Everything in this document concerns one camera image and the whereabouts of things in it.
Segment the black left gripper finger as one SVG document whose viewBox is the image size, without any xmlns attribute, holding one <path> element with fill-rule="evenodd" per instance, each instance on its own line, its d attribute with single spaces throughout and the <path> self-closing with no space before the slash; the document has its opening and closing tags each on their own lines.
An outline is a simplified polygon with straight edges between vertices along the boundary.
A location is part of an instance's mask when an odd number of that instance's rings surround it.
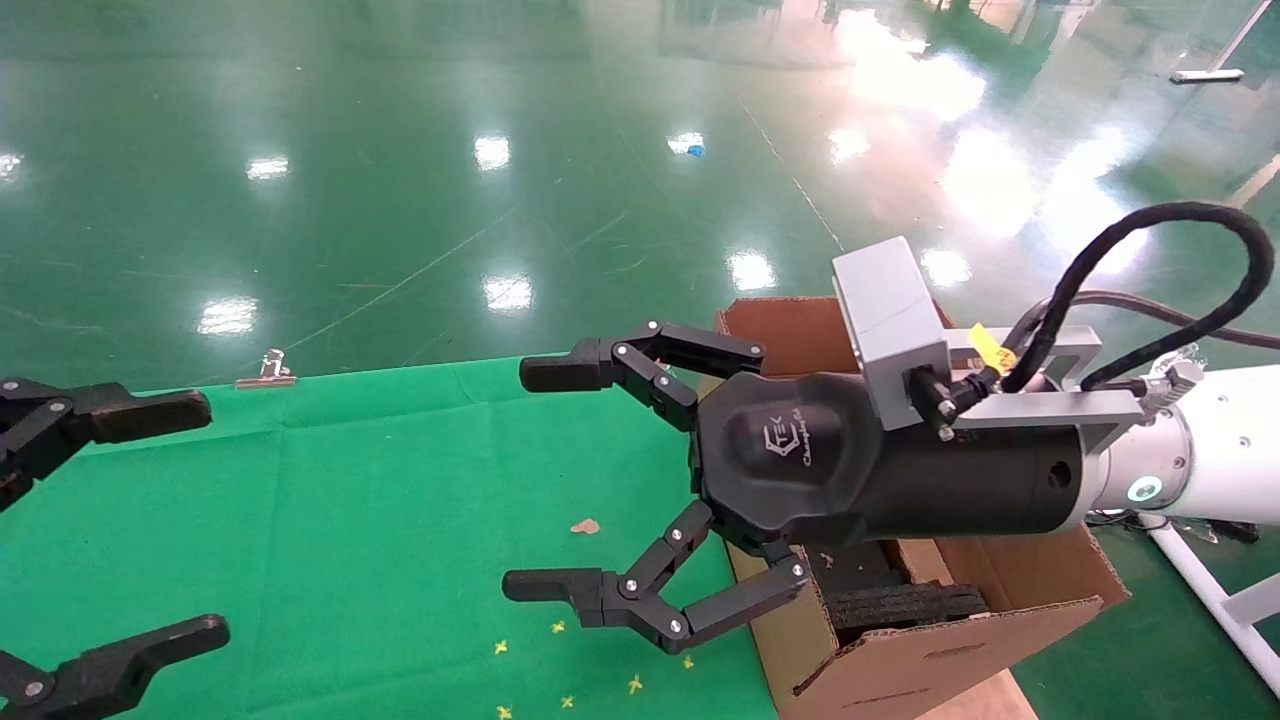
<svg viewBox="0 0 1280 720">
<path fill-rule="evenodd" d="M 26 378 L 1 387 L 1 510 L 91 443 L 120 445 L 210 425 L 196 389 L 136 396 L 119 383 L 61 388 Z"/>
<path fill-rule="evenodd" d="M 201 615 L 86 650 L 51 671 L 1 652 L 3 719 L 108 719 L 136 708 L 164 667 L 230 642 L 221 615 Z"/>
</svg>

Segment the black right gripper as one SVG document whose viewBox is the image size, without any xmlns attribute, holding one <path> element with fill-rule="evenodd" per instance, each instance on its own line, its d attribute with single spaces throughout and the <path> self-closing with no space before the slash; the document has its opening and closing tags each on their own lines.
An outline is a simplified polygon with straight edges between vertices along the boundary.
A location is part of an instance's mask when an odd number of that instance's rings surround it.
<svg viewBox="0 0 1280 720">
<path fill-rule="evenodd" d="M 764 378 L 755 375 L 764 359 L 762 342 L 663 322 L 521 359 L 518 379 L 530 393 L 616 386 L 676 430 L 692 432 L 701 501 L 625 573 L 509 570 L 504 597 L 563 602 L 585 628 L 626 626 L 680 655 L 812 584 L 808 565 L 785 542 L 1044 534 L 1064 527 L 1076 506 L 1085 470 L 1074 427 L 982 428 L 950 441 L 923 424 L 886 430 L 859 375 Z M 676 368 L 728 379 L 699 401 Z M 765 569 L 676 609 L 660 592 L 716 524 L 741 550 L 765 546 Z"/>
</svg>

